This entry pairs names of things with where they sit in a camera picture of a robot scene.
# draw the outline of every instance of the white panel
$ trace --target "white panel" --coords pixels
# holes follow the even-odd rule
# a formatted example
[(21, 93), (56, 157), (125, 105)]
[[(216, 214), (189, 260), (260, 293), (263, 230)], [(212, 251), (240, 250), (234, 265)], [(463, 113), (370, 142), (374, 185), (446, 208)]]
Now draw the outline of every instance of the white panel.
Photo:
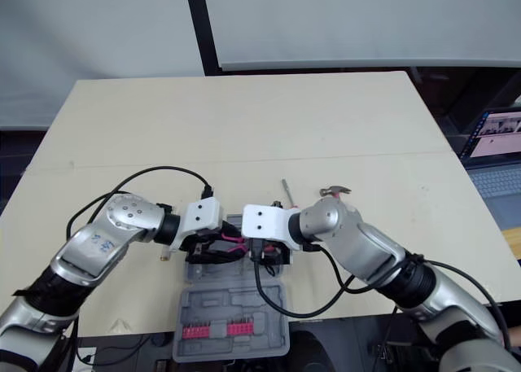
[(0, 0), (0, 127), (46, 127), (77, 79), (203, 75), (187, 0)]
[(224, 69), (521, 66), (519, 0), (207, 0)]

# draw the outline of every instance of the black wire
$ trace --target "black wire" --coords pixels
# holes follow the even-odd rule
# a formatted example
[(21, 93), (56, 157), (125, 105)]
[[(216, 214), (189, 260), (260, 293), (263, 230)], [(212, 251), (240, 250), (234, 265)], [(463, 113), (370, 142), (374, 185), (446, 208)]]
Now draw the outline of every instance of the black wire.
[(331, 263), (331, 266), (333, 266), (333, 270), (335, 271), (336, 281), (337, 283), (344, 289), (345, 292), (352, 294), (352, 295), (359, 295), (361, 293), (365, 293), (368, 291), (371, 291), (372, 289), (375, 289), (382, 285), (394, 272), (396, 272), (398, 269), (403, 268), (405, 265), (408, 264), (407, 260), (403, 260), (401, 262), (398, 262), (396, 265), (392, 266), (389, 270), (387, 270), (382, 276), (380, 276), (376, 281), (372, 282), (370, 285), (358, 288), (358, 289), (351, 289), (344, 285), (342, 278), (340, 277), (340, 271), (338, 267), (336, 266), (335, 260), (331, 256), (331, 254), (322, 246), (318, 246), (318, 251), (324, 253), (327, 256), (327, 259)]
[[(259, 292), (260, 297), (264, 299), (264, 301), (275, 311), (281, 313), (282, 315), (287, 315), (288, 317), (296, 317), (299, 319), (305, 319), (308, 317), (316, 317), (317, 315), (320, 315), (327, 309), (329, 309), (334, 303), (336, 303), (336, 300), (340, 298), (340, 296), (344, 293), (344, 289), (340, 289), (335, 296), (323, 307), (319, 308), (317, 311), (313, 311), (312, 313), (293, 313), (291, 311), (288, 311), (286, 309), (283, 309), (282, 307), (275, 304), (262, 290), (261, 285), (261, 274), (259, 273), (259, 262), (255, 261), (253, 262), (253, 271), (255, 272), (255, 284), (257, 286), (257, 290)], [(351, 276), (348, 278), (348, 280), (343, 284), (345, 287), (347, 287), (351, 281), (354, 279), (354, 276)]]
[(494, 316), (494, 319), (496, 320), (497, 325), (499, 326), (501, 333), (503, 335), (503, 343), (505, 345), (505, 349), (510, 352), (510, 337), (508, 335), (508, 328), (506, 326), (505, 317), (503, 316), (503, 313), (497, 306), (496, 301), (490, 296), (490, 294), (487, 292), (487, 290), (479, 283), (477, 282), (473, 277), (471, 277), (469, 274), (465, 273), (463, 270), (460, 270), (458, 268), (455, 268), (451, 265), (444, 264), (442, 262), (436, 262), (435, 260), (427, 260), (431, 265), (439, 266), (441, 268), (451, 270), (456, 274), (459, 274), (460, 276), (466, 278), (468, 281), (472, 282), (472, 285), (474, 285), (476, 288), (479, 289), (481, 293), (485, 296), (485, 298), (490, 303), (490, 307), (492, 309), (492, 315)]
[(141, 343), (143, 338), (145, 338), (145, 335), (141, 334), (139, 336), (138, 342), (135, 343), (134, 345), (131, 345), (131, 346), (106, 346), (105, 348), (100, 348), (99, 350), (96, 350), (96, 352), (90, 354), (89, 356), (95, 357), (95, 356), (99, 355), (100, 353), (106, 352), (107, 350), (111, 350), (111, 349), (113, 349), (113, 350), (132, 350), (132, 349), (136, 348), (137, 346), (139, 346), (139, 344)]
[(188, 168), (182, 168), (182, 167), (175, 167), (175, 166), (155, 166), (155, 167), (150, 167), (150, 168), (145, 168), (144, 170), (141, 170), (141, 171), (138, 171), (137, 173), (134, 173), (132, 174), (131, 176), (125, 178), (123, 181), (121, 181), (120, 183), (118, 183), (116, 185), (116, 187), (114, 187), (114, 189), (112, 189), (112, 191), (110, 193), (108, 193), (108, 195), (103, 199), (103, 201), (100, 203), (100, 205), (98, 205), (98, 207), (94, 210), (94, 212), (92, 213), (92, 215), (90, 216), (90, 219), (89, 221), (87, 221), (88, 223), (92, 223), (94, 221), (94, 219), (96, 218), (96, 216), (99, 214), (99, 211), (101, 211), (101, 208), (103, 208), (103, 205), (105, 205), (109, 199), (111, 199), (111, 197), (121, 188), (123, 187), (124, 184), (126, 184), (127, 182), (130, 182), (132, 181), (134, 178), (136, 177), (139, 177), (140, 175), (143, 175), (145, 173), (149, 173), (151, 171), (156, 171), (156, 170), (173, 170), (173, 171), (180, 171), (181, 173), (187, 173), (187, 174), (190, 174), (196, 178), (198, 178), (203, 184), (204, 184), (204, 187), (205, 189), (206, 188), (210, 188), (210, 185), (208, 184), (208, 182), (206, 181), (206, 179), (204, 179), (203, 177), (201, 177), (198, 173), (194, 172), (194, 171), (191, 171), (189, 170)]
[[(115, 194), (128, 194), (127, 191), (123, 191), (123, 190), (118, 190)], [(92, 201), (90, 201), (85, 207), (83, 207), (82, 209), (80, 209), (78, 212), (76, 212), (68, 221), (67, 223), (67, 228), (65, 230), (65, 236), (67, 238), (67, 240), (69, 240), (72, 236), (72, 224), (74, 224), (74, 221), (76, 221), (76, 219), (84, 212), (86, 211), (87, 209), (89, 209), (90, 207), (92, 207), (94, 204), (96, 204), (99, 200), (101, 199), (104, 199), (106, 198), (110, 193), (105, 193), (104, 195), (100, 195), (97, 199), (94, 199)]]
[(374, 372), (376, 370), (376, 363), (378, 362), (378, 359), (382, 356), (383, 349), (385, 348), (385, 344), (389, 340), (389, 335), (391, 334), (391, 324), (392, 320), (396, 316), (396, 312), (398, 311), (398, 307), (394, 306), (394, 309), (392, 309), (391, 316), (389, 317), (389, 322), (387, 323), (387, 328), (385, 329), (385, 333), (383, 334), (382, 343), (380, 344), (380, 349), (378, 350), (378, 354), (376, 355), (376, 358), (373, 361), (373, 367), (371, 368), (371, 372)]
[(266, 272), (268, 272), (268, 274), (271, 276), (271, 277), (275, 277), (275, 269), (273, 266), (271, 265), (265, 265), (264, 266), (265, 269), (266, 269)]
[(121, 362), (123, 361), (127, 361), (128, 359), (130, 359), (134, 354), (136, 354), (139, 349), (142, 348), (142, 346), (144, 344), (147, 343), (147, 341), (149, 340), (151, 336), (150, 335), (147, 335), (147, 337), (145, 337), (145, 339), (143, 340), (140, 340), (138, 344), (136, 344), (132, 349), (133, 351), (130, 352), (129, 354), (125, 355), (124, 357), (118, 359), (118, 360), (114, 360), (114, 361), (109, 361), (109, 362), (88, 362), (88, 361), (85, 361), (82, 357), (80, 357), (80, 353), (78, 352), (78, 347), (76, 347), (76, 351), (75, 351), (75, 355), (76, 357), (78, 358), (79, 361), (81, 361), (83, 364), (85, 365), (88, 365), (88, 366), (111, 366), (111, 365), (116, 365), (116, 364), (120, 364)]

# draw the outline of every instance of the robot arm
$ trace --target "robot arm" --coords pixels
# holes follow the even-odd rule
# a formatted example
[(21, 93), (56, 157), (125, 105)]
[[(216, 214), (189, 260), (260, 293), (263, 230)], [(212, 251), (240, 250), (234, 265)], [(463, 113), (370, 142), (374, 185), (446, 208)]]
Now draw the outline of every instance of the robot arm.
[(93, 223), (65, 243), (28, 289), (15, 293), (17, 297), (0, 316), (0, 370), (4, 363), (26, 370), (46, 366), (55, 370), (63, 352), (62, 333), (132, 242), (154, 239), (170, 246), (178, 231), (187, 236), (219, 224), (220, 204), (214, 198), (190, 205), (194, 206), (212, 210), (188, 224), (136, 195), (115, 195)]
[(325, 242), (344, 269), (418, 322), (444, 353), (440, 370), (484, 365), (520, 370), (502, 348), (501, 331), (481, 303), (436, 267), (411, 259), (402, 246), (337, 197), (322, 198), (302, 211), (247, 205), (243, 235), (283, 242), (294, 250)]

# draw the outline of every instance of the gray plastic case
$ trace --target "gray plastic case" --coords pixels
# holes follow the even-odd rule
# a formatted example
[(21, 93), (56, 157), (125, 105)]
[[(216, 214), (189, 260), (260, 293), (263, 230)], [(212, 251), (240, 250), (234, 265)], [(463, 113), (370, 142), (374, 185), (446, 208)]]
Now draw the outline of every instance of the gray plastic case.
[[(185, 264), (185, 275), (192, 287), (182, 294), (173, 337), (173, 359), (177, 362), (234, 360), (277, 357), (289, 351), (290, 331), (287, 317), (269, 307), (258, 294), (253, 263), (247, 256), (221, 265)], [(265, 293), (286, 307), (286, 290), (275, 277), (261, 268)], [(253, 320), (253, 335), (226, 334), (226, 325)], [(210, 326), (207, 339), (183, 339), (182, 328)]]

